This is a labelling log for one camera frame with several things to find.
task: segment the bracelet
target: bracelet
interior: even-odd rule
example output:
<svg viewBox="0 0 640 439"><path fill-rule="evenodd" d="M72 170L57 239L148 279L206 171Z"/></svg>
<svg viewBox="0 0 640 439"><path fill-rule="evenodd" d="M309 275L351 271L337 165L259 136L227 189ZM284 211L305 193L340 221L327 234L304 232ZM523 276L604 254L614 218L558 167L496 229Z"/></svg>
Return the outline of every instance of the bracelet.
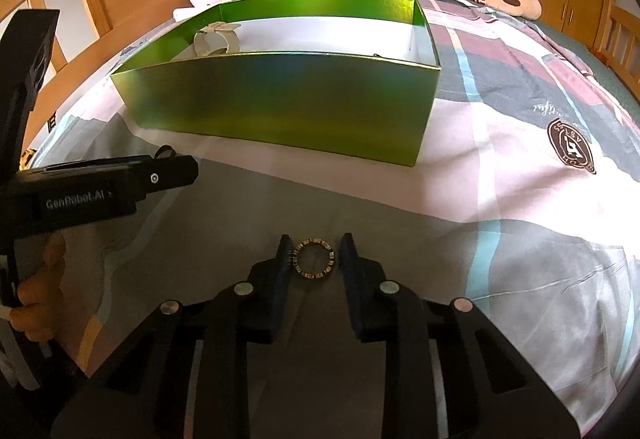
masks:
<svg viewBox="0 0 640 439"><path fill-rule="evenodd" d="M298 255L300 251L302 251L302 249L309 244L320 244L322 247L324 247L324 249L326 249L329 252L329 262L320 273L307 273L306 271L302 271L302 269L300 269L300 265L298 264ZM303 277L311 280L317 280L319 278L323 278L324 276L331 273L331 270L334 268L334 261L335 261L335 253L333 248L329 245L328 242L325 242L322 239L306 239L306 241L300 242L296 246L296 249L293 250L293 255L291 256L291 263L295 268L295 270L298 273L300 273L300 275L302 275Z"/></svg>

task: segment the open box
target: open box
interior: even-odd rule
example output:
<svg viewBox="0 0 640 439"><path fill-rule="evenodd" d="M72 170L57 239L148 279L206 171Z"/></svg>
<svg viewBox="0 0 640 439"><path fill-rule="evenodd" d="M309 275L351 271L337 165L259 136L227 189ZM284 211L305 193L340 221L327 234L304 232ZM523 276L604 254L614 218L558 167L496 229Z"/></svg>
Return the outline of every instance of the open box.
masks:
<svg viewBox="0 0 640 439"><path fill-rule="evenodd" d="M241 52L190 54L217 21L240 24ZM111 78L143 128L412 166L439 73L415 0L236 0L179 24Z"/></svg>

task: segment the bed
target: bed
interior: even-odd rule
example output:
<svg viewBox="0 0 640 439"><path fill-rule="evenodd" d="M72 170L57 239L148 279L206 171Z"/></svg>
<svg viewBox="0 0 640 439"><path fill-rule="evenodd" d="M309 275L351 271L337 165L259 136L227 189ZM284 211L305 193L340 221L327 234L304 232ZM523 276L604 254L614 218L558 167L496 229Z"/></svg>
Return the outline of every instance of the bed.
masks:
<svg viewBox="0 0 640 439"><path fill-rule="evenodd" d="M1 0L0 18L23 1ZM349 231L363 256L418 295L474 300L590 429L640 351L640 130L590 67L535 24L419 1L442 73L417 165L405 168L140 129L95 71L189 2L85 0L98 41L56 69L24 147L73 91L91 76L95 85L67 105L33 165L162 144L200 162L195 185L150 196L135 216L65 231L59 340L85 372L162 301L196 303L245 278L281 234L335 246ZM588 141L589 163L562 162L548 135L556 119ZM254 437L379 433L384 349L353 339L339 275L296 278L278 342L249 354Z"/></svg>

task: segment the silver bolt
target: silver bolt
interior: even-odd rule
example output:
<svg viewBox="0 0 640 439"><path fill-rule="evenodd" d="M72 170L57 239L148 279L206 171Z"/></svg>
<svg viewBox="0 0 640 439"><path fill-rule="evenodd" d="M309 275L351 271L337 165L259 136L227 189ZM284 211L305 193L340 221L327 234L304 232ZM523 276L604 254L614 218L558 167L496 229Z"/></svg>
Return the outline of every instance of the silver bolt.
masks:
<svg viewBox="0 0 640 439"><path fill-rule="evenodd" d="M175 300L167 300L160 304L160 312L166 315L177 313L179 308L180 304Z"/></svg>
<svg viewBox="0 0 640 439"><path fill-rule="evenodd" d="M236 284L234 287L234 291L238 296L247 296L254 292L254 286L252 286L249 282L240 282Z"/></svg>
<svg viewBox="0 0 640 439"><path fill-rule="evenodd" d="M380 284L380 291L384 294L396 294L400 291L400 286L392 280L385 280Z"/></svg>
<svg viewBox="0 0 640 439"><path fill-rule="evenodd" d="M457 298L453 302L453 307L455 307L461 313L468 313L471 309L474 308L474 303L471 300L467 300L466 298Z"/></svg>

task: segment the black loop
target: black loop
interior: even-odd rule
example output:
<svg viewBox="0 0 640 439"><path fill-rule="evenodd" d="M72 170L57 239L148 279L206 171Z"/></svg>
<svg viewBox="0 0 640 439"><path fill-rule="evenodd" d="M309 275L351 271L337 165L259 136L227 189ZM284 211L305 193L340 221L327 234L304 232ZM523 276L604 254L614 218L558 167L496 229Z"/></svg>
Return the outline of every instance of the black loop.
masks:
<svg viewBox="0 0 640 439"><path fill-rule="evenodd" d="M156 155L154 156L154 159L160 159L161 155L164 153L170 152L169 155L166 155L164 157L162 157L162 159L166 159L166 158L170 158L170 157L175 157L175 150L171 145L168 144L164 144L162 145L160 148L158 148L158 151L156 152Z"/></svg>

